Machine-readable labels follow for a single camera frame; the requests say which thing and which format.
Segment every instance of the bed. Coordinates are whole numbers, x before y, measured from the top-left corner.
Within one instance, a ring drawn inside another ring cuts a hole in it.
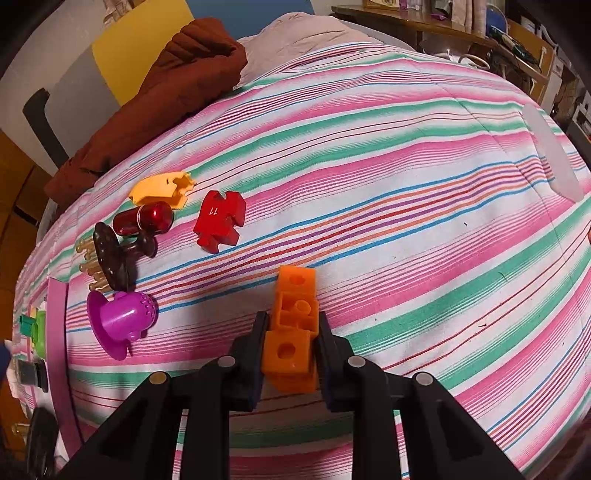
[[[271,307],[278,267],[294,264],[316,269],[320,307],[356,354],[431,372],[533,477],[590,406],[591,174],[546,116],[584,199],[552,190],[521,116],[530,102],[487,72],[347,43],[288,61],[140,149],[58,219],[18,280],[15,316],[49,277],[69,284],[77,425],[62,428],[86,439],[151,372],[223,355]],[[73,246],[131,207],[137,181],[179,170],[196,187],[157,256],[138,261],[137,290],[158,319],[117,362],[89,326]],[[217,255],[192,231],[212,189],[247,203],[239,243]],[[21,399],[36,404],[31,389]],[[265,385],[230,429],[233,478],[350,478],[352,419],[318,392]],[[397,429],[406,471],[398,417]],[[176,472],[182,444],[181,424]]]

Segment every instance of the white plastic object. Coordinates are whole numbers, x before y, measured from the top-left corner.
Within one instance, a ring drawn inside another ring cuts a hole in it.
[[[488,72],[488,70],[491,69],[491,66],[488,64],[488,62],[486,60],[483,60],[480,57],[477,57],[476,55],[472,55],[471,53],[465,53],[464,55],[460,56],[460,58],[458,59],[458,63],[462,63],[463,59],[468,59],[473,61],[473,65],[479,69],[479,70],[486,70]]]
[[[583,190],[570,165],[569,158],[544,117],[531,103],[523,107],[522,114],[523,120],[538,139],[542,149],[542,152],[538,153],[546,157],[554,174],[554,181],[550,182],[550,188],[572,202],[583,200]]]
[[[6,380],[10,388],[10,394],[13,398],[18,399],[18,380],[17,373],[14,371],[14,358],[10,360],[10,364],[6,370]]]

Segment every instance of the blue wall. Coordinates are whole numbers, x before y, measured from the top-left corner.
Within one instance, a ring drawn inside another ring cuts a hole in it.
[[[195,18],[215,17],[235,39],[258,34],[288,12],[313,14],[310,0],[186,0]]]

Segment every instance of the white wall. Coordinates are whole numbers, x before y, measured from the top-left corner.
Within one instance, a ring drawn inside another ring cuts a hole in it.
[[[0,129],[47,172],[56,166],[29,127],[22,107],[39,88],[50,90],[100,34],[102,0],[65,0],[29,37],[0,79]]]
[[[361,5],[361,0],[310,0],[316,15],[330,15],[332,5]]]

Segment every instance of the red puzzle piece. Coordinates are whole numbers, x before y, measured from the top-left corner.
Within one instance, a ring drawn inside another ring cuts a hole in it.
[[[226,192],[226,198],[217,190],[205,195],[193,232],[198,234],[197,244],[210,253],[219,252],[218,245],[236,245],[234,226],[244,226],[246,202],[238,192]]]

